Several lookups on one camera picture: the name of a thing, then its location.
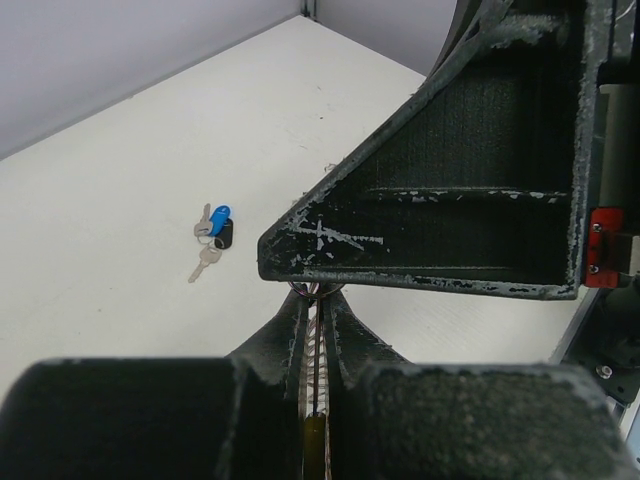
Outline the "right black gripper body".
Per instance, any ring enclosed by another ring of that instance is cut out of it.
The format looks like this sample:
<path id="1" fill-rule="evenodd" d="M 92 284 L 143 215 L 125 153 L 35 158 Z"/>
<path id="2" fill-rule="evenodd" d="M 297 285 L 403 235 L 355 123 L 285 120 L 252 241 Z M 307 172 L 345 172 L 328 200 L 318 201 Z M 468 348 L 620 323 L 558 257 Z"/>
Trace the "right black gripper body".
<path id="1" fill-rule="evenodd" d="M 559 1 L 552 165 L 570 214 L 550 260 L 556 299 L 595 293 L 564 359 L 629 406 L 639 398 L 639 4 Z"/>

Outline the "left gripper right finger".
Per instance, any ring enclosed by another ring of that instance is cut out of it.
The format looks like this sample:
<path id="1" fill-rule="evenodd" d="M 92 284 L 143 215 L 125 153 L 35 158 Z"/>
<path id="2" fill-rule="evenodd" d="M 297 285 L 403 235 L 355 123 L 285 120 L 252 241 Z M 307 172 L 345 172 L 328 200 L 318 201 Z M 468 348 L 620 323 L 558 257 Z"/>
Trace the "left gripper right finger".
<path id="1" fill-rule="evenodd" d="M 595 380 L 573 365 L 407 361 L 335 293 L 319 304 L 336 479 L 631 479 Z"/>

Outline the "large keyring with yellow grip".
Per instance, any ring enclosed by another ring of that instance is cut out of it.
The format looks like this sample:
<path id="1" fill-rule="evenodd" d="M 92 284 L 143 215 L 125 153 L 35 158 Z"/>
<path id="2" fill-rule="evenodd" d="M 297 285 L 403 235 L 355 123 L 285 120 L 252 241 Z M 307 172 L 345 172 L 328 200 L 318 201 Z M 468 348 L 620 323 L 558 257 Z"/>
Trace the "large keyring with yellow grip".
<path id="1" fill-rule="evenodd" d="M 302 418 L 302 478 L 331 479 L 329 432 L 329 369 L 325 341 L 325 300 L 335 293 L 319 283 L 295 283 L 289 286 L 309 301 L 309 313 L 304 339 L 300 387 Z"/>

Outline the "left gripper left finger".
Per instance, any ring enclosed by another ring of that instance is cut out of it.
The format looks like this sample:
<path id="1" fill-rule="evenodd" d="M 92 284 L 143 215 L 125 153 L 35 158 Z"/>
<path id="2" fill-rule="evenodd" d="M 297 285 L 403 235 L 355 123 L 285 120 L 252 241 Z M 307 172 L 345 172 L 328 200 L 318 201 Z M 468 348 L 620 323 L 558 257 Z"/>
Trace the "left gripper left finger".
<path id="1" fill-rule="evenodd" d="M 307 298 L 221 358 L 57 358 L 1 406 L 5 479 L 298 479 Z"/>

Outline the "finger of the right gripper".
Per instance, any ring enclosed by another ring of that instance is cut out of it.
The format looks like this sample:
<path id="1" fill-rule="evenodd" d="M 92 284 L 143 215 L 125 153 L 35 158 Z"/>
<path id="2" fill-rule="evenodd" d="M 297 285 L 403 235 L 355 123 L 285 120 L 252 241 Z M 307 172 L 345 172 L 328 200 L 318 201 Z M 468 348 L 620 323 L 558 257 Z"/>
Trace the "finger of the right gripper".
<path id="1" fill-rule="evenodd" d="M 461 1 L 410 98 L 259 239 L 261 278 L 565 300 L 580 285 L 596 1 Z"/>

